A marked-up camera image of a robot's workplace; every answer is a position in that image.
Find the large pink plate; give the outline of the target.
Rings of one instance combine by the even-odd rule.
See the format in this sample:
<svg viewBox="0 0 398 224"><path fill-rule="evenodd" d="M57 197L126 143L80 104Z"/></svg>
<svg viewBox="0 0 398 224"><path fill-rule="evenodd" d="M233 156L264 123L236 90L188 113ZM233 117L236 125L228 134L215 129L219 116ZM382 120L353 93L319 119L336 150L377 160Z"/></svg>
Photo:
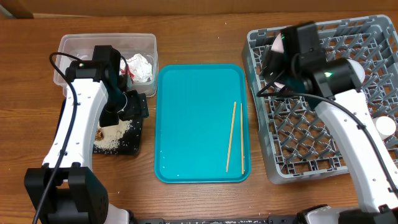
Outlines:
<svg viewBox="0 0 398 224"><path fill-rule="evenodd" d="M282 89L285 85L276 80L277 75L285 69L284 45L281 34L279 34L272 43L268 56L267 69L269 81L271 82L274 80L273 84L277 88Z"/></svg>

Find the white paper napkin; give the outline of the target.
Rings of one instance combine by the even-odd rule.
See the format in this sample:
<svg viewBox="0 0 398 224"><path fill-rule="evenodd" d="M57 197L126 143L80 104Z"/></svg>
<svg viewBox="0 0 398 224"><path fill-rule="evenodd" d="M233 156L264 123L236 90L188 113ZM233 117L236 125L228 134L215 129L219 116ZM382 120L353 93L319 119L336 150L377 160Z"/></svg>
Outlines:
<svg viewBox="0 0 398 224"><path fill-rule="evenodd" d="M133 81L136 83L145 83L152 80L152 65L141 54L135 54L129 59L121 59L120 68L126 68L126 62L130 71L134 74Z"/></svg>

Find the red snack wrapper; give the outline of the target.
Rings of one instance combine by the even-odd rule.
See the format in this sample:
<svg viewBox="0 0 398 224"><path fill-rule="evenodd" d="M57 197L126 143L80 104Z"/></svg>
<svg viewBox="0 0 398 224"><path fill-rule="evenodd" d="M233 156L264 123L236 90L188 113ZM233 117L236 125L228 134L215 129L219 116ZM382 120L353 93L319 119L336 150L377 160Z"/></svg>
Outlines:
<svg viewBox="0 0 398 224"><path fill-rule="evenodd" d="M119 75L122 76L123 78L127 78L127 81L129 83L133 83L134 82L133 81L134 74L130 71L129 68L125 68L125 67L120 68Z"/></svg>

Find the brown food scrap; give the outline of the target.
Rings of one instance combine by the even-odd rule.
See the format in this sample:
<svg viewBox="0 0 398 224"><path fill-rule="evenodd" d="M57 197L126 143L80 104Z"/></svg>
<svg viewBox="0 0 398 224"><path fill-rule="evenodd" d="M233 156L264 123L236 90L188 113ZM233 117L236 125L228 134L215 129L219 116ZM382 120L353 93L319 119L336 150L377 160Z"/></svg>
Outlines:
<svg viewBox="0 0 398 224"><path fill-rule="evenodd" d="M102 129L101 128L97 129L96 135L95 135L95 141L101 141L101 140L103 140L103 138L104 138L104 135L103 135Z"/></svg>

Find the wooden chopstick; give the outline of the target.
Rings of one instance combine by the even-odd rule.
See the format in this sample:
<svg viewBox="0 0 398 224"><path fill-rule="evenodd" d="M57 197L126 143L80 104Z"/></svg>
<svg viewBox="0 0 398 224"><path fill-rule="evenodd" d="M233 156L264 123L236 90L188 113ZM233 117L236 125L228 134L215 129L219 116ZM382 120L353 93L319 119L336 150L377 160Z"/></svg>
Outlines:
<svg viewBox="0 0 398 224"><path fill-rule="evenodd" d="M232 118L231 118L231 129L230 129L230 134L229 134L228 153L227 153L227 162L226 162L226 172L229 171L229 162L230 162L230 156L231 156L231 146L232 146L232 141L233 141L235 115L236 115L236 102L234 102L234 105L233 105L233 114L232 114Z"/></svg>
<svg viewBox="0 0 398 224"><path fill-rule="evenodd" d="M244 174L244 127L243 127L243 104L240 104L240 134L241 134L241 174Z"/></svg>

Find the grey-green bowl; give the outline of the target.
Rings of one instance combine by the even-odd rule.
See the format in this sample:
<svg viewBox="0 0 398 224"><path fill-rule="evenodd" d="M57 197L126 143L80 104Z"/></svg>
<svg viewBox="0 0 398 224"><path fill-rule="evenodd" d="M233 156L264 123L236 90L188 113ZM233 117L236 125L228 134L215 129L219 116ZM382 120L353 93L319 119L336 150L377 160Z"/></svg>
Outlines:
<svg viewBox="0 0 398 224"><path fill-rule="evenodd" d="M354 69L355 74L357 75L358 79L362 83L365 79L365 71L361 64L355 60L348 59L348 62L351 64L352 68Z"/></svg>

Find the white cup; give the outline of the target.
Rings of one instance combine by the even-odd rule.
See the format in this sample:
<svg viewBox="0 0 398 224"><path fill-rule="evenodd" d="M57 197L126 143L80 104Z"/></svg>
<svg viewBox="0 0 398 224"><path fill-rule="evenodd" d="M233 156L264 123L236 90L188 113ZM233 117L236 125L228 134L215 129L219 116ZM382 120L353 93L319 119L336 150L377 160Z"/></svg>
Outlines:
<svg viewBox="0 0 398 224"><path fill-rule="evenodd" d="M392 136L397 129L395 121L388 116L373 118L373 123L382 140Z"/></svg>

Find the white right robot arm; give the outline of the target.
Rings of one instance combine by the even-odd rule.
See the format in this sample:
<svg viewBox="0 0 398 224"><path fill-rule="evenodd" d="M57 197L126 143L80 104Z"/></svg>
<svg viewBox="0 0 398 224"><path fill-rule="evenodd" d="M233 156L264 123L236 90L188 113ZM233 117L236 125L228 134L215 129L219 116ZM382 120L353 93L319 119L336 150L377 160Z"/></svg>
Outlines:
<svg viewBox="0 0 398 224"><path fill-rule="evenodd" d="M348 167L358 196L356 208L309 208L297 215L302 223L397 223L397 167L383 140L392 121L375 125L361 89L365 72L351 59L327 61L323 50L268 53L263 76L303 96L323 121Z"/></svg>

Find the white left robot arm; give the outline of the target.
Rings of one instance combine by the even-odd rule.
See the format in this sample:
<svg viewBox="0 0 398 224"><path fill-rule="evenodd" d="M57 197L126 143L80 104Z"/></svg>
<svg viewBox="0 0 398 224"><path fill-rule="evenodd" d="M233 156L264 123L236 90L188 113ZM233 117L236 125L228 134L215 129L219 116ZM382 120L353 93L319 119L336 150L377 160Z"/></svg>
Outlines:
<svg viewBox="0 0 398 224"><path fill-rule="evenodd" d="M33 223L134 223L94 175L93 145L98 126L148 117L146 95L119 89L118 63L74 60L61 76L67 96L55 139L42 166L24 177Z"/></svg>

